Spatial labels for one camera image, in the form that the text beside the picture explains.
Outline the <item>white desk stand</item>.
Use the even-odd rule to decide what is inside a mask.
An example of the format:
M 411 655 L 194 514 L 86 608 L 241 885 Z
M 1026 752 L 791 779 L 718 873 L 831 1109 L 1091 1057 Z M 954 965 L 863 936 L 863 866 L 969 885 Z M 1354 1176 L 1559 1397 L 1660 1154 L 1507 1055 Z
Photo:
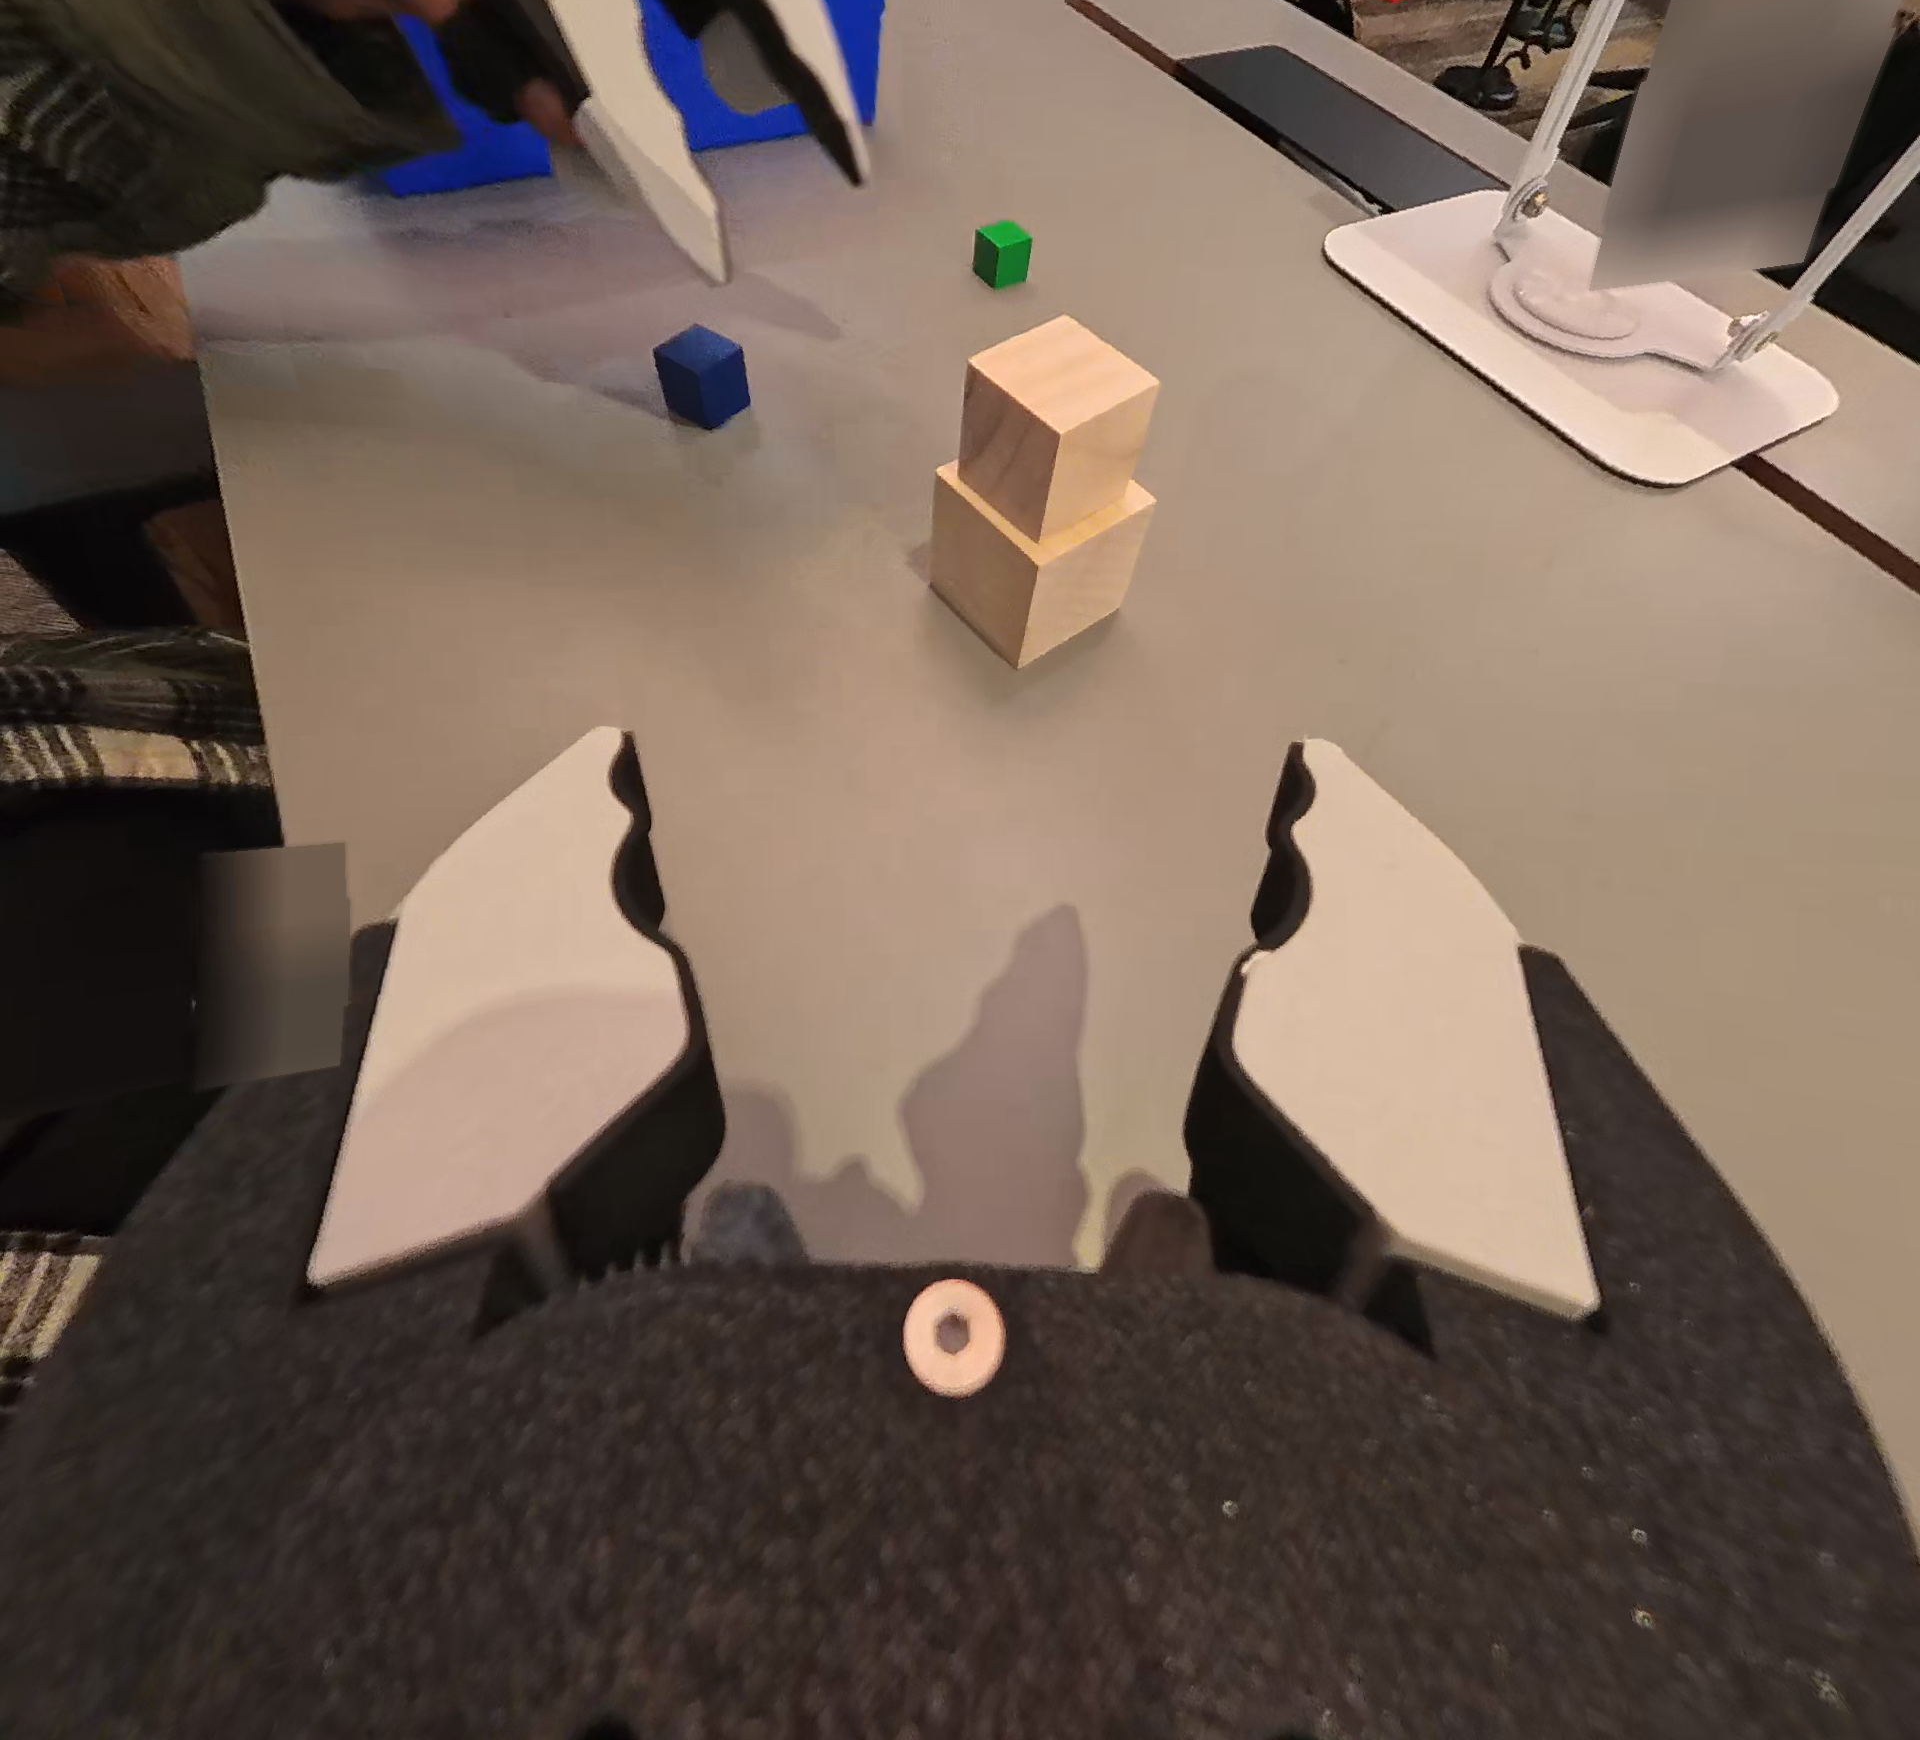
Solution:
M 1598 229 L 1553 161 L 1618 0 L 1590 0 L 1507 191 L 1327 229 L 1321 256 L 1618 482 L 1701 482 L 1833 421 L 1775 348 L 1915 185 L 1915 142 L 1803 256 L 1895 0 L 1668 0 Z

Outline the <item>blue plastic bin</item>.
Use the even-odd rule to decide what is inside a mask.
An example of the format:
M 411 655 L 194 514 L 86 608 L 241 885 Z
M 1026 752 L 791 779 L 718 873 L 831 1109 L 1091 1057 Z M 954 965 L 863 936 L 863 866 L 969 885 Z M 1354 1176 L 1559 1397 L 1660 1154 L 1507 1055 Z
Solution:
M 847 50 L 863 119 L 876 119 L 883 0 L 826 0 L 826 6 L 831 6 L 831 32 L 842 32 L 842 50 Z M 449 66 L 444 66 L 424 24 L 399 24 L 399 32 L 408 32 L 408 41 L 411 41 L 411 60 L 419 60 L 424 89 L 444 91 L 460 142 L 436 150 L 419 161 L 399 161 L 399 172 L 366 172 L 385 191 L 399 191 L 399 200 L 411 200 L 411 191 L 471 191 L 471 185 L 512 185 L 512 178 L 549 178 L 556 172 L 549 142 L 524 119 L 488 119 L 485 105 L 471 105 L 449 89 Z M 678 103 L 683 135 L 692 135 L 696 157 L 800 135 L 799 105 L 741 115 L 710 89 L 703 50 L 666 24 L 659 0 L 641 0 L 641 32 L 644 32 L 644 60 L 651 60 L 659 91 Z

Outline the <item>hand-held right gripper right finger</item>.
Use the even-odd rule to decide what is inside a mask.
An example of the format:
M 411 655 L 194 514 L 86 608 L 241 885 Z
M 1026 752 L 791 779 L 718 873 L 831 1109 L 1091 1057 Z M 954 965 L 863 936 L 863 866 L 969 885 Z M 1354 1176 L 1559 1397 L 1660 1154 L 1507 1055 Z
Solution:
M 1283 761 L 1250 943 L 1189 1087 L 1189 1191 L 1233 1265 L 1354 1311 L 1417 1269 L 1598 1311 L 1520 936 L 1327 739 Z

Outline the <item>person's left forearm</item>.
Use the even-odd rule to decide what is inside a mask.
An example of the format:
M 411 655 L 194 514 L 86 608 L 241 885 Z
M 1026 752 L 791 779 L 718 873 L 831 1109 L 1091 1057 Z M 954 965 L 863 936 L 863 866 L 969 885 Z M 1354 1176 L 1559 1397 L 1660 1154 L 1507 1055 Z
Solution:
M 283 178 L 342 185 L 452 142 L 389 13 L 297 0 L 0 0 L 0 284 L 146 262 L 249 218 Z

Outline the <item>medium wooden cube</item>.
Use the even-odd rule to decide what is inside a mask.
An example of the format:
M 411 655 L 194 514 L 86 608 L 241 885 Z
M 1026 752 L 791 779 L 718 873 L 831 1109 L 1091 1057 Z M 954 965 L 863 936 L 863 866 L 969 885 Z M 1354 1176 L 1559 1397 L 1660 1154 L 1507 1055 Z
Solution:
M 1058 311 L 969 361 L 962 482 L 1054 540 L 1130 487 L 1150 404 L 1160 377 Z

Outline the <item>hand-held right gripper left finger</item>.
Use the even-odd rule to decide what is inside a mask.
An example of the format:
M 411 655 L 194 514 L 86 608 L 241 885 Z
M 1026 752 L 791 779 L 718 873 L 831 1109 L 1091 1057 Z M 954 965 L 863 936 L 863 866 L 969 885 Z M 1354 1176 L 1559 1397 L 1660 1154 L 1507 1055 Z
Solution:
M 500 1254 L 533 1291 L 683 1265 L 718 1154 L 641 744 L 595 728 L 399 900 L 308 1284 Z

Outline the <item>small blue cube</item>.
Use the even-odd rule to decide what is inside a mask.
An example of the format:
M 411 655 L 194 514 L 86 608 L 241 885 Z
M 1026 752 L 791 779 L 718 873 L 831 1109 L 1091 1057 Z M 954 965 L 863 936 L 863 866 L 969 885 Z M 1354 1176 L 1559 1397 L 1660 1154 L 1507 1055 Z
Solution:
M 703 434 L 735 429 L 751 404 L 748 348 L 710 328 L 683 328 L 651 340 L 651 377 L 659 377 L 659 404 Z

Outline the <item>black flat panel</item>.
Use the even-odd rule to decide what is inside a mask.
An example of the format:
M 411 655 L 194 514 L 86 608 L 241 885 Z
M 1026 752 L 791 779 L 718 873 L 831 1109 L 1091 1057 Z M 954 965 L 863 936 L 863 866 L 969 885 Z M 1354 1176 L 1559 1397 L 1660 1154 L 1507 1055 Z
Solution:
M 1312 172 L 1327 191 L 1360 200 L 1365 214 L 1507 191 L 1498 178 L 1489 178 L 1476 161 L 1428 142 L 1423 125 L 1296 50 L 1208 50 L 1181 60 L 1172 78 L 1284 161 Z

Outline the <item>brown wooden panel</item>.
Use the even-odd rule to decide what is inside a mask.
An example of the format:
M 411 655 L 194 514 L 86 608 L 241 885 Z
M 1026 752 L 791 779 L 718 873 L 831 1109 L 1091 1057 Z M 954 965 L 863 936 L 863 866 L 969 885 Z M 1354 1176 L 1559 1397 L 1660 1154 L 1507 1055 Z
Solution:
M 66 262 L 8 311 L 0 546 L 81 629 L 249 636 L 180 262 Z

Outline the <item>large wooden cube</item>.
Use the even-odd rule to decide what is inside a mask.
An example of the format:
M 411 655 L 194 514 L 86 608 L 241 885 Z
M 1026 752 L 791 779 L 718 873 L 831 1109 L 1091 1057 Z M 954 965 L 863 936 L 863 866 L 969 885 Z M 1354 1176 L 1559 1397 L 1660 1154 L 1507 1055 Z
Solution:
M 962 482 L 962 460 L 944 460 L 928 475 L 925 579 L 954 607 L 954 620 L 977 629 L 977 642 L 990 642 L 1009 666 L 1032 666 L 1091 629 L 1117 620 L 1150 514 L 1150 487 L 1124 482 L 1124 498 L 1097 521 L 1032 540 L 979 487 Z

